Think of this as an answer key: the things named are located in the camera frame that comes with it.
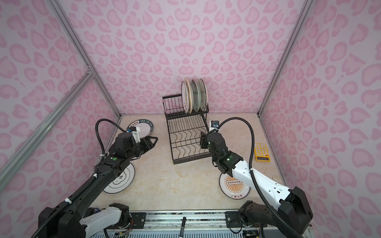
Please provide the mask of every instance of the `calculator screen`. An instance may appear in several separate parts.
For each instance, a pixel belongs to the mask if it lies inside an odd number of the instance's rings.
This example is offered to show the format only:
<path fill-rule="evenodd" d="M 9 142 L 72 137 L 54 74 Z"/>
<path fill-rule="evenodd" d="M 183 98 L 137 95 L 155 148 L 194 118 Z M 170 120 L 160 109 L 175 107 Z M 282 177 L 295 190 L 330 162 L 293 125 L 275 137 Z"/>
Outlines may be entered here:
<path fill-rule="evenodd" d="M 266 157 L 258 157 L 258 156 L 257 156 L 257 159 L 259 159 L 259 160 L 267 160 L 267 161 L 270 160 L 269 158 L 266 158 Z"/>

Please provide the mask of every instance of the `black metal dish rack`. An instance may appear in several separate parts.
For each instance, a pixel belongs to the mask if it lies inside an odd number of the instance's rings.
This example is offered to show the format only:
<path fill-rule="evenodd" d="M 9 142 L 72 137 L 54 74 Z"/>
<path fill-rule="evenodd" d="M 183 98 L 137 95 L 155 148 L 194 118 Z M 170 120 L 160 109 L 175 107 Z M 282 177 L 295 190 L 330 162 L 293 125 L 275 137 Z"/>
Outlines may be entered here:
<path fill-rule="evenodd" d="M 209 106 L 205 111 L 186 114 L 181 94 L 164 96 L 163 105 L 173 164 L 209 157 L 209 150 L 200 147 L 201 132 L 208 132 Z"/>

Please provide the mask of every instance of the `white plate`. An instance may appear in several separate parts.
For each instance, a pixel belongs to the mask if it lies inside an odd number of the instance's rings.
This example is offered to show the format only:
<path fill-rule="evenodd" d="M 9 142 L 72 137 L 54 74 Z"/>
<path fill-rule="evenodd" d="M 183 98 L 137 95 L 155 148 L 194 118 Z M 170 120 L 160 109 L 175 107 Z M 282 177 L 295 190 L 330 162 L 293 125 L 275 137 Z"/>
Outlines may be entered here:
<path fill-rule="evenodd" d="M 226 196 L 236 200 L 245 198 L 250 192 L 248 185 L 228 174 L 219 176 L 219 187 Z"/>
<path fill-rule="evenodd" d="M 200 88 L 198 87 L 196 81 L 192 79 L 190 82 L 190 86 L 193 91 L 193 110 L 195 112 L 198 112 L 200 110 L 200 101 L 201 101 L 201 93 L 200 93 Z"/>
<path fill-rule="evenodd" d="M 207 109 L 208 103 L 207 88 L 205 87 L 204 81 L 202 79 L 199 79 L 199 81 L 197 82 L 197 86 L 200 89 L 200 110 L 205 111 Z"/>
<path fill-rule="evenodd" d="M 193 93 L 192 92 L 192 88 L 191 88 L 191 85 L 189 83 L 189 80 L 188 78 L 185 78 L 184 79 L 184 82 L 186 85 L 188 85 L 188 91 L 189 91 L 189 108 L 188 108 L 188 112 L 189 113 L 192 113 L 192 109 L 193 109 Z"/>
<path fill-rule="evenodd" d="M 131 123 L 128 127 L 130 128 L 131 126 L 139 127 L 140 132 L 139 132 L 139 138 L 143 138 L 146 136 L 149 136 L 151 132 L 154 130 L 154 125 L 150 120 L 147 119 L 139 119 Z"/>
<path fill-rule="evenodd" d="M 185 81 L 181 82 L 181 96 L 182 96 L 182 107 L 184 108 L 184 112 L 188 113 L 190 100 L 189 100 L 188 86 Z"/>
<path fill-rule="evenodd" d="M 135 168 L 132 164 L 128 165 L 127 168 L 120 174 L 119 177 L 114 179 L 105 189 L 106 193 L 118 193 L 125 190 L 132 182 L 135 176 Z"/>

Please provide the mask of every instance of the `beige table surface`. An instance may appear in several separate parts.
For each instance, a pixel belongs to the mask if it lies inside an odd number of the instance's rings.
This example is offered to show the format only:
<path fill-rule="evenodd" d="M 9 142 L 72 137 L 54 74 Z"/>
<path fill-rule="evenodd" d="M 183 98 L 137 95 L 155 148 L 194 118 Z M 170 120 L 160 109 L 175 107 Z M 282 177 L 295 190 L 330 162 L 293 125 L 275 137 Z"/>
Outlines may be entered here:
<path fill-rule="evenodd" d="M 242 117 L 253 127 L 256 143 L 266 139 L 256 114 L 208 114 L 209 120 L 223 120 Z M 140 159 L 132 161 L 135 177 L 124 191 L 116 194 L 102 192 L 92 203 L 92 207 L 106 208 L 111 203 L 128 205 L 130 210 L 193 210 L 193 209 L 238 209 L 247 200 L 263 204 L 255 189 L 241 200 L 234 200 L 221 191 L 221 172 L 212 166 L 211 157 L 174 165 L 171 158 L 168 129 L 164 115 L 124 116 L 120 126 L 127 126 L 138 119 L 148 119 L 154 124 L 152 136 L 159 137 L 156 146 Z M 229 150 L 249 161 L 251 137 L 245 123 L 229 121 L 221 128 Z M 253 160 L 253 167 L 273 179 L 283 183 L 274 156 L 271 162 Z"/>

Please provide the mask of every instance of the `calculator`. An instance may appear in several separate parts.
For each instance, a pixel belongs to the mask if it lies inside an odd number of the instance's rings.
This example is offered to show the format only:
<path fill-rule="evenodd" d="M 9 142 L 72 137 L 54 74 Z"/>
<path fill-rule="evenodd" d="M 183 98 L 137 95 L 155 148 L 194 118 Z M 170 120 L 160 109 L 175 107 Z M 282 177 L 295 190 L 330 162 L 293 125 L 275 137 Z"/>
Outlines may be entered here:
<path fill-rule="evenodd" d="M 270 162 L 270 155 L 266 144 L 255 143 L 254 151 L 256 161 Z"/>

